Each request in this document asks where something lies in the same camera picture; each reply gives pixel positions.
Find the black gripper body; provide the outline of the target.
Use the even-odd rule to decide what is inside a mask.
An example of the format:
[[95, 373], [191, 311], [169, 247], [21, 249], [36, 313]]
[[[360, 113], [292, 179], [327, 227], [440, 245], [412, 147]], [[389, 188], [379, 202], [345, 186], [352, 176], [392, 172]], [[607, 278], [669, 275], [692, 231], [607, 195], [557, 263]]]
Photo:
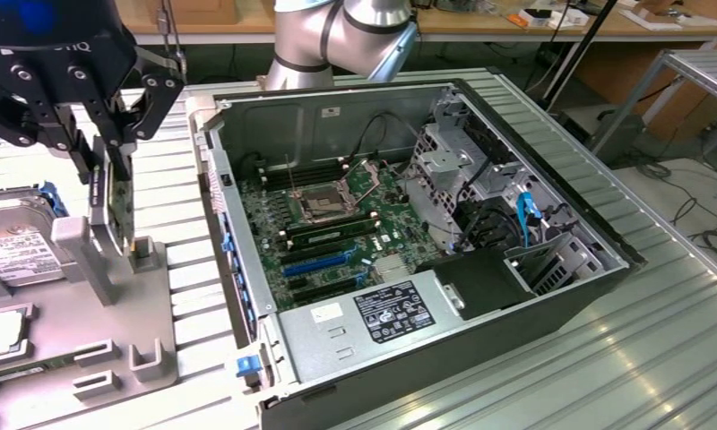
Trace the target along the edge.
[[104, 96], [120, 89], [136, 64], [132, 33], [112, 1], [0, 1], [0, 87], [16, 92], [16, 65], [31, 68], [60, 103], [72, 102], [65, 80], [79, 65]]

